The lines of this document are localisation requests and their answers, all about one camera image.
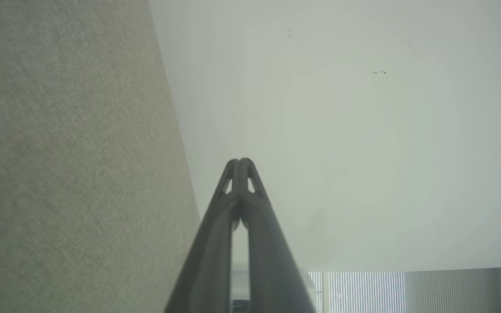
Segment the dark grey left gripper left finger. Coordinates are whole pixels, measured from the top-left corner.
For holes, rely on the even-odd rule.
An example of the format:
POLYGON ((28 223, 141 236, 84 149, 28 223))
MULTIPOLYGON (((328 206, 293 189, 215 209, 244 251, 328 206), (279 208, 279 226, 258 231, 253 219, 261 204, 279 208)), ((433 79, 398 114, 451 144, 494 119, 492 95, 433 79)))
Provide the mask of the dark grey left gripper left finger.
POLYGON ((231 311, 231 238, 239 223, 235 182, 238 166, 237 159, 225 166, 166 305, 166 313, 231 311))

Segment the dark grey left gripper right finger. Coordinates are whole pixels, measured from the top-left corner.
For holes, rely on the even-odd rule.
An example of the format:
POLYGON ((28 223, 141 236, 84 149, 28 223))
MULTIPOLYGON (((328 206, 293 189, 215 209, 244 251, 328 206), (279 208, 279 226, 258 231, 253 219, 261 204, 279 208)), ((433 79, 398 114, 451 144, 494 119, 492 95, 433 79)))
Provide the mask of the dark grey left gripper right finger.
POLYGON ((250 307, 253 313, 314 313, 289 245, 255 164, 240 160, 242 221, 248 230, 250 307))

